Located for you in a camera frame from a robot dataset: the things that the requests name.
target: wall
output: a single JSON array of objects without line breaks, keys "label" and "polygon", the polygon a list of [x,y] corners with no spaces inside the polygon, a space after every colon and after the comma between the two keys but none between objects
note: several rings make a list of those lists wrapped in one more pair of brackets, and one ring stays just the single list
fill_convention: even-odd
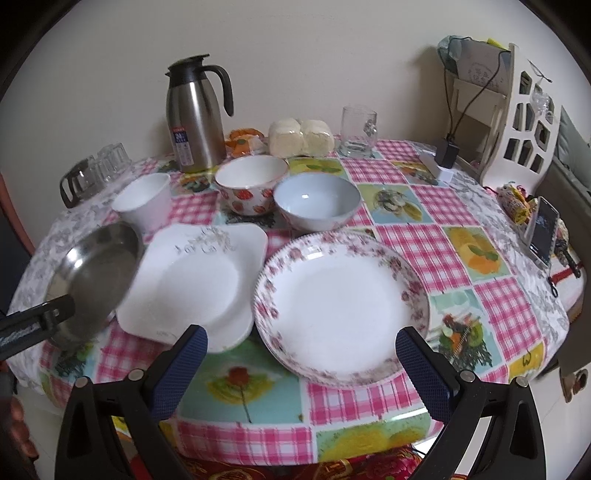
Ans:
[{"label": "wall", "polygon": [[[232,79],[226,130],[285,116],[340,130],[343,105],[378,112],[380,135],[432,140],[446,123],[447,34],[520,46],[563,87],[591,134],[591,87],[558,38],[518,0],[82,0],[38,44],[0,103],[0,171],[35,244],[63,209],[58,181],[122,141],[132,158],[170,151],[167,66],[210,53]],[[212,79],[219,96],[219,82]]]}]

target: hand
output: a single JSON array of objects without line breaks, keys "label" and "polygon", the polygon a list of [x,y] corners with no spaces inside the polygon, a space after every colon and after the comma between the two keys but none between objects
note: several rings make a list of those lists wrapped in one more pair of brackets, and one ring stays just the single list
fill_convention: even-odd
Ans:
[{"label": "hand", "polygon": [[[6,362],[0,362],[0,371],[8,371]],[[39,457],[39,453],[30,439],[31,433],[25,423],[25,411],[22,408],[21,402],[16,397],[12,397],[10,401],[10,414],[12,417],[10,435],[14,443],[27,457],[36,459]]]}]

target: table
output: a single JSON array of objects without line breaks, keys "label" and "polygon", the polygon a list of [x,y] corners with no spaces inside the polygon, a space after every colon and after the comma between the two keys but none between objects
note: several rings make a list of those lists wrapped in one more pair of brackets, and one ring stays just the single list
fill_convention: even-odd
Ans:
[{"label": "table", "polygon": [[[381,140],[373,158],[354,160],[336,153],[325,159],[297,158],[290,161],[290,171],[324,170],[358,186],[363,205],[348,228],[391,245],[417,270],[430,294],[428,341],[456,368],[472,368],[487,381],[531,378],[566,337],[564,308],[523,253],[496,198],[460,170],[451,185],[437,184],[419,162],[419,148]],[[211,172],[183,175],[172,170],[172,160],[136,163],[99,196],[64,212],[23,275],[11,311],[41,303],[55,266],[78,239],[116,219],[110,202],[140,175],[171,171],[175,197],[169,223],[244,220],[220,204],[209,187]],[[404,199],[404,206],[393,212],[380,203],[376,193],[384,189]],[[255,222],[267,231],[268,255],[292,238],[278,213]],[[475,327],[466,341],[459,332],[467,319]],[[133,368],[149,366],[163,349],[112,322],[72,358],[62,358],[45,342],[9,363],[22,383],[64,406],[76,377],[119,380]],[[234,350],[207,356],[175,417],[163,424],[185,456],[257,465],[349,458],[413,442],[440,428],[404,371],[359,388],[311,384],[279,365],[256,329]]]}]

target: light blue bowl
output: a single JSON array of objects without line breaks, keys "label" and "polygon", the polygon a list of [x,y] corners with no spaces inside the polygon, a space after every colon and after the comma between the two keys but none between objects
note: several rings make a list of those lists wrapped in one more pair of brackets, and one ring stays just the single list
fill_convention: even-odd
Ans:
[{"label": "light blue bowl", "polygon": [[345,225],[359,209],[361,194],[351,182],[329,173],[300,173],[282,181],[275,202],[290,225],[323,232]]}]

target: cable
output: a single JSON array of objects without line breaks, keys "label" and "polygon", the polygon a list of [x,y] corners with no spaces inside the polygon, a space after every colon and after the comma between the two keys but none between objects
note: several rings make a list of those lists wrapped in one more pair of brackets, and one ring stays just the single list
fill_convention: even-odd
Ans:
[{"label": "cable", "polygon": [[549,82],[549,83],[552,83],[552,80],[550,80],[550,79],[549,79],[549,78],[548,78],[546,75],[544,75],[544,74],[542,73],[542,71],[541,71],[541,70],[540,70],[538,67],[536,67],[536,66],[534,65],[534,63],[533,63],[531,60],[528,60],[528,62],[530,63],[530,65],[531,65],[531,68],[533,69],[534,73],[535,73],[535,74],[536,74],[538,77],[541,77],[541,78],[542,78],[542,80],[548,80],[548,82]]},{"label": "cable", "polygon": [[[450,37],[449,42],[447,42],[447,58],[449,58],[449,47],[452,44],[452,40],[474,40],[472,37]],[[443,85],[445,87],[445,100],[447,102],[447,113],[449,113],[449,131],[447,132],[447,136],[449,137],[452,134],[453,128],[453,115],[452,115],[452,106],[449,103],[449,94],[447,92],[447,69],[445,68],[445,61],[441,57],[441,53],[439,49],[437,49],[437,55],[439,55],[439,60],[443,64]]]},{"label": "cable", "polygon": [[455,135],[456,135],[456,132],[457,132],[457,128],[460,126],[460,122],[461,122],[461,121],[462,121],[462,119],[464,118],[464,115],[466,115],[466,111],[467,111],[467,110],[470,108],[470,105],[471,105],[472,103],[474,103],[474,100],[476,100],[476,99],[477,99],[477,98],[478,98],[478,97],[479,97],[479,96],[482,94],[482,92],[484,92],[484,91],[486,90],[486,88],[487,88],[487,87],[488,87],[488,86],[491,84],[491,82],[494,80],[494,78],[496,77],[496,75],[499,73],[499,70],[501,69],[501,55],[502,55],[504,52],[506,52],[506,51],[509,51],[509,50],[501,50],[501,51],[499,52],[499,62],[498,62],[498,65],[497,65],[497,67],[496,67],[496,70],[495,70],[495,72],[494,72],[493,76],[492,76],[491,78],[489,78],[489,79],[488,79],[488,82],[486,82],[486,83],[485,83],[484,87],[482,87],[482,88],[480,89],[480,91],[479,91],[479,92],[478,92],[478,93],[477,93],[477,94],[474,96],[474,98],[468,102],[468,104],[466,105],[466,108],[464,108],[464,111],[463,111],[463,112],[462,112],[462,114],[460,115],[460,119],[459,119],[459,120],[457,121],[457,123],[456,123],[456,127],[455,127],[455,129],[453,130],[453,132],[452,132],[452,136],[451,136],[451,138],[455,137]]}]

